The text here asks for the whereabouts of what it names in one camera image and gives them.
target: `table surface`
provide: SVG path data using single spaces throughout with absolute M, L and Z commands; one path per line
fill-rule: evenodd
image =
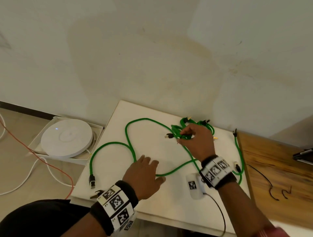
M 179 125 L 181 117 L 156 111 L 144 106 L 126 101 L 120 101 L 110 118 L 98 144 L 119 141 L 127 143 L 125 126 L 128 122 L 139 118 L 151 118 L 168 127 Z M 175 139 L 165 139 L 168 133 L 164 127 L 151 121 L 139 121 L 128 128 L 130 141 L 136 152 L 137 159 L 142 155 L 159 160 L 157 173 L 166 173 L 190 159 L 183 147 Z M 232 132 L 215 128 L 214 141 L 216 153 L 222 156 L 231 166 L 240 162 L 240 157 L 234 144 Z M 112 144 L 101 149 L 93 160 L 93 171 L 96 177 L 96 188 L 89 187 L 89 163 L 85 166 L 77 182 L 72 199 L 74 203 L 89 206 L 90 196 L 94 191 L 107 189 L 117 180 L 122 179 L 125 171 L 133 161 L 131 152 L 124 146 Z M 220 235 L 224 224 L 220 211 L 210 197 L 193 200 L 189 193 L 186 175 L 197 173 L 193 164 L 188 164 L 177 172 L 167 176 L 160 190 L 148 200 L 142 200 L 135 208 L 137 217 L 179 228 L 190 229 L 207 234 Z M 249 195 L 245 174 L 241 183 L 242 189 Z M 226 235 L 233 236 L 234 229 L 229 220 L 219 194 L 214 189 L 205 187 L 208 194 L 214 197 L 221 207 L 226 221 Z
M 269 183 L 257 171 L 247 166 L 246 176 L 252 200 L 269 218 L 306 228 L 313 226 L 313 166 L 292 159 L 303 151 L 267 138 L 247 133 L 238 133 L 238 141 L 246 164 L 264 174 L 273 184 L 272 195 Z M 282 189 L 291 194 L 282 195 Z

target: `red cable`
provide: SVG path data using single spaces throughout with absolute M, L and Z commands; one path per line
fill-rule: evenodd
M 72 188 L 71 188 L 71 191 L 69 192 L 69 194 L 68 194 L 68 195 L 66 196 L 66 198 L 65 198 L 65 199 L 67 199 L 67 198 L 71 195 L 71 193 L 72 193 L 72 191 L 73 191 L 73 189 L 74 189 L 74 182 L 73 182 L 73 179 L 71 178 L 71 176 L 69 176 L 67 173 L 65 173 L 64 171 L 60 170 L 59 168 L 57 168 L 57 167 L 55 167 L 55 166 L 53 166 L 53 165 L 51 165 L 51 164 L 48 164 L 48 163 L 44 162 L 42 159 L 39 158 L 39 156 L 37 156 L 37 155 L 33 152 L 32 149 L 28 148 L 23 142 L 21 142 L 19 139 L 17 139 L 17 138 L 4 126 L 4 124 L 1 122 L 1 120 L 0 120 L 0 123 L 1 123 L 1 125 L 4 127 L 4 129 L 5 129 L 15 140 L 17 140 L 20 144 L 22 144 L 23 146 L 25 146 L 25 147 L 26 147 L 34 156 L 36 156 L 41 162 L 43 162 L 43 163 L 45 163 L 45 164 L 47 164 L 47 165 L 49 165 L 49 166 L 51 166 L 51 167 L 57 169 L 58 171 L 61 171 L 63 174 L 65 174 L 67 177 L 69 177 L 69 179 L 71 180 L 71 183 L 72 183 Z

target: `white box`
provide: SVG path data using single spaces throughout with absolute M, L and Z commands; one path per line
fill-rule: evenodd
M 44 150 L 41 147 L 41 137 L 42 134 L 53 124 L 61 121 L 61 120 L 65 120 L 65 119 L 69 119 L 69 118 L 64 118 L 64 117 L 58 117 L 55 116 L 53 117 L 53 119 L 41 130 L 41 132 L 35 137 L 35 139 L 31 142 L 31 144 L 28 146 L 28 148 L 32 149 L 37 156 L 39 157 L 44 157 L 44 158 L 48 158 L 48 159 L 54 159 L 54 160 L 61 160 L 61 161 L 65 161 L 65 162 L 71 162 L 71 163 L 75 163 L 75 164 L 81 164 L 81 165 L 86 165 L 90 154 L 86 151 L 83 152 L 77 156 L 74 156 L 72 158 L 54 158 L 51 156 L 48 156 Z M 91 127 L 91 130 L 95 136 L 95 141 L 93 141 L 93 143 L 91 144 L 91 146 L 89 147 L 89 151 L 91 153 L 93 153 L 93 150 L 95 148 L 95 145 L 98 143 L 99 138 L 101 137 L 104 128 L 102 126 L 96 125 L 96 124 L 91 124 L 88 123 L 89 126 Z

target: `tile floor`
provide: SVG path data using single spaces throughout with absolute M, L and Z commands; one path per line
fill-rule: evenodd
M 49 122 L 48 120 L 25 115 L 0 108 L 6 127 L 23 143 L 29 145 L 35 136 Z M 36 157 L 28 153 L 20 143 L 9 134 L 0 140 L 0 194 L 14 189 L 28 175 Z M 65 171 L 77 182 L 83 166 L 56 160 L 48 162 Z M 70 183 L 69 179 L 57 170 L 53 174 L 62 182 Z M 25 184 L 16 191 L 0 196 L 0 221 L 16 208 L 40 199 L 63 199 L 71 188 L 58 183 L 49 173 L 45 164 L 37 162 Z M 177 236 L 177 228 L 149 221 L 136 220 L 128 237 Z

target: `hand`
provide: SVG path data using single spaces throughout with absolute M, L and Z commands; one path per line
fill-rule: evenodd
M 204 161 L 211 155 L 215 155 L 213 136 L 211 131 L 206 127 L 197 124 L 189 124 L 181 130 L 180 134 L 194 135 L 194 138 L 191 138 L 190 140 L 177 139 L 177 142 L 187 147 L 192 156 L 200 162 Z
M 135 191 L 138 200 L 148 199 L 155 194 L 161 184 L 166 180 L 165 177 L 156 179 L 156 168 L 159 162 L 142 155 L 140 159 L 133 163 L 126 171 L 123 181 L 127 182 Z

